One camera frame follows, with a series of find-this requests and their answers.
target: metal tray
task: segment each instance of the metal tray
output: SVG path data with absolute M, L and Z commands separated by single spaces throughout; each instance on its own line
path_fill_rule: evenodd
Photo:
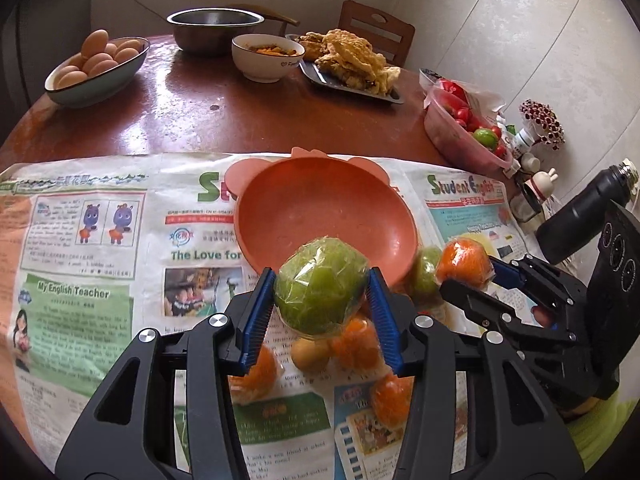
M 295 40 L 298 38 L 297 34 L 287 34 L 286 38 L 288 40 Z M 372 99 L 379 99 L 381 101 L 387 101 L 389 103 L 395 103 L 397 105 L 401 105 L 404 103 L 404 99 L 398 93 L 398 90 L 393 88 L 389 95 L 375 95 L 371 92 L 367 92 L 365 90 L 356 90 L 354 88 L 349 88 L 347 85 L 343 84 L 339 79 L 329 75 L 321 73 L 318 70 L 318 67 L 313 61 L 300 61 L 300 69 L 302 73 L 306 75 L 313 83 L 324 86 L 327 88 L 332 88 L 334 90 L 343 90 L 345 92 L 351 92 L 353 94 L 360 94 L 366 97 L 370 97 Z

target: white bowl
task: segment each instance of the white bowl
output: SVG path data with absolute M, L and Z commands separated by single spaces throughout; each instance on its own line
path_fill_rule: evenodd
M 295 56 L 269 56 L 249 50 L 250 47 L 276 45 L 295 50 Z M 233 38 L 231 54 L 245 78 L 258 83 L 275 83 L 300 64 L 305 47 L 295 41 L 271 34 L 243 34 Z
M 85 79 L 75 85 L 55 90 L 53 88 L 53 80 L 58 74 L 58 71 L 69 64 L 71 57 L 60 63 L 44 81 L 44 89 L 47 91 L 50 99 L 59 105 L 65 105 L 70 108 L 83 108 L 104 101 L 122 90 L 133 79 L 133 76 L 136 75 L 136 72 L 145 62 L 146 53 L 150 45 L 149 40 L 136 37 L 109 40 L 109 43 L 119 46 L 127 40 L 138 40 L 142 44 L 142 49 L 136 57 L 120 63 L 118 66 L 110 68 L 91 79 Z

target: bowl of eggs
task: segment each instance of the bowl of eggs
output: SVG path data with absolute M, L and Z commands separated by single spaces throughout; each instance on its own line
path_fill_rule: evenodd
M 106 30 L 95 30 L 80 52 L 58 65 L 44 81 L 50 99 L 70 108 L 82 108 L 123 89 L 145 62 L 149 40 L 110 40 Z

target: newspaper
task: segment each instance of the newspaper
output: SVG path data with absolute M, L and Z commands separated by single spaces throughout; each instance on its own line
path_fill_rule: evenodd
M 254 288 L 258 275 L 236 242 L 235 201 L 224 184 L 227 168 L 248 156 L 285 155 L 111 156 L 18 165 L 2 176 L 0 400 L 50 469 L 133 335 L 146 327 L 189 330 Z M 500 182 L 373 160 L 389 174 L 424 245 L 464 234 L 507 261 L 526 252 Z M 534 322 L 522 298 L 497 287 L 493 293 Z M 457 332 L 481 334 L 454 306 L 442 319 Z M 294 340 L 273 314 L 265 343 L 282 376 L 266 399 L 234 407 L 250 477 L 390 479 L 402 430 L 384 428 L 369 402 L 371 385 L 388 370 L 360 374 L 332 360 L 321 374 L 305 376 L 289 358 Z M 175 431 L 178 465 L 187 470 L 185 379 L 178 373 Z M 465 465 L 465 444 L 459 373 L 452 471 Z

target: wooden chair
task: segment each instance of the wooden chair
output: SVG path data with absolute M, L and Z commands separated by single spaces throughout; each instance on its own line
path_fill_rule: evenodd
M 227 7 L 231 9 L 241 9 L 248 10 L 249 12 L 255 12 L 256 14 L 260 14 L 264 17 L 265 20 L 275 20 L 276 22 L 282 22 L 280 25 L 280 31 L 278 32 L 279 36 L 284 36 L 287 31 L 287 25 L 293 25 L 297 27 L 300 24 L 299 20 L 294 20 L 289 16 L 284 16 L 275 10 L 268 9 L 267 7 L 263 7 L 260 5 L 253 4 L 228 4 Z
M 368 28 L 352 25 L 351 22 L 353 20 L 399 36 L 400 41 L 377 34 Z M 388 61 L 396 66 L 404 66 L 415 34 L 415 27 L 410 23 L 402 22 L 383 10 L 359 4 L 353 0 L 346 0 L 342 3 L 338 27 L 365 38 L 375 50 L 380 50 L 383 54 L 392 54 L 393 57 L 391 59 L 388 58 Z

